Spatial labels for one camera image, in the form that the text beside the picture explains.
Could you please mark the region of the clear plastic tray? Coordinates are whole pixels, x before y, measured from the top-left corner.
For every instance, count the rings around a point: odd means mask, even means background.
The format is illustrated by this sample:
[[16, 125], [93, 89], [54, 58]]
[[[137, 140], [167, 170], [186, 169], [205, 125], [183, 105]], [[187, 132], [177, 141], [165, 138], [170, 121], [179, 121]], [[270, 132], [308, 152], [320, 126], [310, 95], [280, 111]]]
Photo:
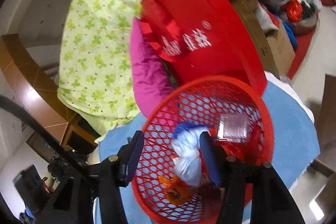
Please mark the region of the clear plastic tray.
[[219, 118], [217, 139], [231, 143], [246, 143], [249, 140], [249, 120], [244, 114], [224, 114]]

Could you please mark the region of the orange snack wrapper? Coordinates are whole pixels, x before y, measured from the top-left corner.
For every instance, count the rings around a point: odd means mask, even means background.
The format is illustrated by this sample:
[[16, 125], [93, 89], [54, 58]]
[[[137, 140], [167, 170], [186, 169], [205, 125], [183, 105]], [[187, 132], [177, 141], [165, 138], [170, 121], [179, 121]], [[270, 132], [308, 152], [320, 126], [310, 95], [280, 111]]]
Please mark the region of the orange snack wrapper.
[[166, 178], [165, 176], [159, 176], [158, 178], [160, 183], [165, 186], [166, 198], [173, 205], [180, 206], [192, 199], [192, 188], [176, 174], [172, 178]]

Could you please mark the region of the red plastic bag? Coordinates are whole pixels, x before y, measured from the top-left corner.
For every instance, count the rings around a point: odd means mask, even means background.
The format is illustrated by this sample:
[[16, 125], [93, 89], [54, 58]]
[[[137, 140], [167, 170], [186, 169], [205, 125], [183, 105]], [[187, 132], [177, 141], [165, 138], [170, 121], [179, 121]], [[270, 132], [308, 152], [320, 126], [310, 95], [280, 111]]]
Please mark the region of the red plastic bag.
[[259, 125], [250, 129], [246, 143], [231, 143], [218, 140], [204, 132], [200, 137], [200, 150], [210, 181], [218, 188], [226, 188], [234, 178], [234, 171], [246, 172], [245, 183], [250, 183], [252, 170], [263, 159], [263, 144]]

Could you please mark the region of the blue plastic bag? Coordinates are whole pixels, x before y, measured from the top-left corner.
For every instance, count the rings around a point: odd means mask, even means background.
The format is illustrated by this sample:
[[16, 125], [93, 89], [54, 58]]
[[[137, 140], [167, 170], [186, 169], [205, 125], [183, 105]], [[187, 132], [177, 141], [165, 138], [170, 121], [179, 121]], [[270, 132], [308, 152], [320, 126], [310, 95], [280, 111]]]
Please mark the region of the blue plastic bag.
[[198, 136], [204, 131], [210, 132], [210, 128], [204, 124], [196, 124], [193, 121], [182, 121], [179, 122], [175, 127], [175, 129], [173, 130], [173, 139], [177, 139], [178, 135], [183, 133], [184, 131], [191, 131], [191, 130], [200, 131]]

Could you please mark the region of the blue blanket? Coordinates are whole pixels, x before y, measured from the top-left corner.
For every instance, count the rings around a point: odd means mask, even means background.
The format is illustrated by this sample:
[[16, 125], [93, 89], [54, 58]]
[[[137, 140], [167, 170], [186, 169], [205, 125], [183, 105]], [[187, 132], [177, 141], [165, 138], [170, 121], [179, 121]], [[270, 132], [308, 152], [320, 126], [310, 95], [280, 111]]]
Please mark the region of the blue blanket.
[[125, 126], [110, 130], [98, 144], [101, 160], [115, 155], [127, 139], [141, 130], [142, 155], [133, 181], [121, 190], [129, 223], [215, 223], [219, 206], [193, 195], [183, 205], [168, 201], [159, 176], [172, 178], [176, 156], [171, 139], [179, 122], [193, 121], [216, 128], [223, 114], [244, 114], [249, 129], [259, 125], [262, 163], [271, 162], [287, 187], [319, 155], [317, 133], [306, 111], [272, 83], [263, 95], [226, 77], [208, 77], [173, 91], [149, 117], [137, 115]]

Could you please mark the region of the red plastic mesh basket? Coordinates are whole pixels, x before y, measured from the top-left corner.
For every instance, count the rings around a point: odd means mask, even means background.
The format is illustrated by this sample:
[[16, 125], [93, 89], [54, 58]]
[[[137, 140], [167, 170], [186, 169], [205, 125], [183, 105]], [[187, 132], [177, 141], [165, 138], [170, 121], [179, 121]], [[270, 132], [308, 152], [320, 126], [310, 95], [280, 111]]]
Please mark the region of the red plastic mesh basket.
[[254, 171], [272, 160], [274, 133], [261, 92], [227, 76], [173, 91], [142, 128], [132, 181], [156, 223], [240, 222]]

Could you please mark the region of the green clover quilt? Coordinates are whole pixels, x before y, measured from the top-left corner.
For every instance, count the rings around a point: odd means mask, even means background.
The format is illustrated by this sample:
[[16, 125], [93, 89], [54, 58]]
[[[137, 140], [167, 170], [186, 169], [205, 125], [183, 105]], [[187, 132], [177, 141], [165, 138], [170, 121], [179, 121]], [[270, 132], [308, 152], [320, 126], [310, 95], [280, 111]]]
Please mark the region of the green clover quilt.
[[138, 113], [129, 56], [141, 0], [72, 0], [60, 48], [58, 99], [98, 133]]

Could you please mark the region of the magenta pillow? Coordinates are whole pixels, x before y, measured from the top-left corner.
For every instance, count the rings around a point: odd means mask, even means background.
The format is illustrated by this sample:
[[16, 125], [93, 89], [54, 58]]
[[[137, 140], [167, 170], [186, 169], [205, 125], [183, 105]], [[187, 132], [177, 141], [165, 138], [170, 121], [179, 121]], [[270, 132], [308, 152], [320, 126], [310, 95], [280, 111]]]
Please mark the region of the magenta pillow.
[[134, 99], [147, 118], [174, 88], [161, 58], [145, 40], [138, 18], [133, 19], [129, 54]]

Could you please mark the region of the cardboard box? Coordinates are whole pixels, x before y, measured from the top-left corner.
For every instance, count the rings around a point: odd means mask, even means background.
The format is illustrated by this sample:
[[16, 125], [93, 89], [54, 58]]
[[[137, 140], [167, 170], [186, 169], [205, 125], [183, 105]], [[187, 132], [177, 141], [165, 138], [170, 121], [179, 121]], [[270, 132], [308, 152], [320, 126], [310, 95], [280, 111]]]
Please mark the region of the cardboard box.
[[295, 58], [294, 49], [282, 21], [279, 21], [278, 30], [271, 30], [266, 34], [266, 40], [276, 67], [272, 74], [280, 79], [287, 75]]

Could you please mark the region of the red gift bag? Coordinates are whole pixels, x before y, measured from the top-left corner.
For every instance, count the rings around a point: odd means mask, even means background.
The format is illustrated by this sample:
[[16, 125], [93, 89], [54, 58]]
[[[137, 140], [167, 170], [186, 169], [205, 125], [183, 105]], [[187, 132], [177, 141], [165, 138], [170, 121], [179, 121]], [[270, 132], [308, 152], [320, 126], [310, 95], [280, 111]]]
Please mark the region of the red gift bag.
[[142, 34], [178, 85], [220, 75], [264, 92], [259, 55], [229, 0], [142, 0], [141, 5]]

